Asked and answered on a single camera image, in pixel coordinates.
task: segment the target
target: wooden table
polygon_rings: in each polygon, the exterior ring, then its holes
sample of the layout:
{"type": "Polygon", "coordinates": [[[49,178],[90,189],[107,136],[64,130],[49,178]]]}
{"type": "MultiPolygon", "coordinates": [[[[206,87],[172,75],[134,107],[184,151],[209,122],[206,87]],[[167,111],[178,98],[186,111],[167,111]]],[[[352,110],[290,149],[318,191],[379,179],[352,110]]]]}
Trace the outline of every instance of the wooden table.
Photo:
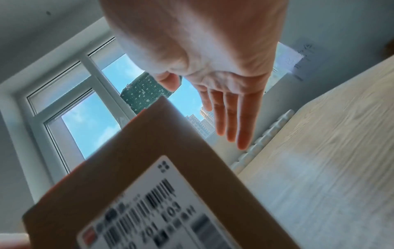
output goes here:
{"type": "Polygon", "coordinates": [[[239,177],[302,248],[393,249],[394,57],[302,107],[239,177]]]}

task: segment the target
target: green building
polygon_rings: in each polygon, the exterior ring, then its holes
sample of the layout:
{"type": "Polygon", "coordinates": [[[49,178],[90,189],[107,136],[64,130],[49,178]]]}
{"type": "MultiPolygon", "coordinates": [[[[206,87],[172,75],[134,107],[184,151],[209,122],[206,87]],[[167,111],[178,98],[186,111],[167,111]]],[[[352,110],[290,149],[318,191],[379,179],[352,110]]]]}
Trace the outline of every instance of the green building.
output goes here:
{"type": "Polygon", "coordinates": [[[149,107],[160,96],[168,98],[171,95],[172,92],[157,83],[149,73],[144,72],[123,89],[120,97],[130,106],[135,114],[138,114],[149,107]]]}

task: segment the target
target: palm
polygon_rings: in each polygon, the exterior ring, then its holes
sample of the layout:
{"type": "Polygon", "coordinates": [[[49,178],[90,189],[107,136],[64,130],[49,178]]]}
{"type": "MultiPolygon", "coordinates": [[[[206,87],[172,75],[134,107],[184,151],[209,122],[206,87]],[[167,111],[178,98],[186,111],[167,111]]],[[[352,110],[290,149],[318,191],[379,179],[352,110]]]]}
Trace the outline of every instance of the palm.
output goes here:
{"type": "Polygon", "coordinates": [[[169,90],[183,75],[245,149],[272,71],[287,0],[101,0],[129,57],[169,90]]]}

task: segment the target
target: cardboard box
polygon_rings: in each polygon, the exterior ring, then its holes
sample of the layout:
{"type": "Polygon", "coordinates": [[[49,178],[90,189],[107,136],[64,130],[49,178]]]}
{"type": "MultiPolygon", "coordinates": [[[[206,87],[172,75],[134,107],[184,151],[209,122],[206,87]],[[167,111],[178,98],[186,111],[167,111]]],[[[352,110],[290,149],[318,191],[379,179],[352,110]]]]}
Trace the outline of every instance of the cardboard box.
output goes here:
{"type": "Polygon", "coordinates": [[[33,249],[298,248],[165,98],[23,221],[33,249]]]}

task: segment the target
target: brown cardboard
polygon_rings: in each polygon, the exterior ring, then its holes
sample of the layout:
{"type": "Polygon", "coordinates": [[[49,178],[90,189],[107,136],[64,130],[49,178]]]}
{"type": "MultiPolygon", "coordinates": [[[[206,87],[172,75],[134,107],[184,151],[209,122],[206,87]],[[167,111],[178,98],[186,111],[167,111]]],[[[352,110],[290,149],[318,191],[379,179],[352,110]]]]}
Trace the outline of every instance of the brown cardboard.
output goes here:
{"type": "Polygon", "coordinates": [[[166,155],[243,249],[298,248],[165,98],[54,186],[23,216],[34,249],[71,248],[76,235],[166,155]]]}

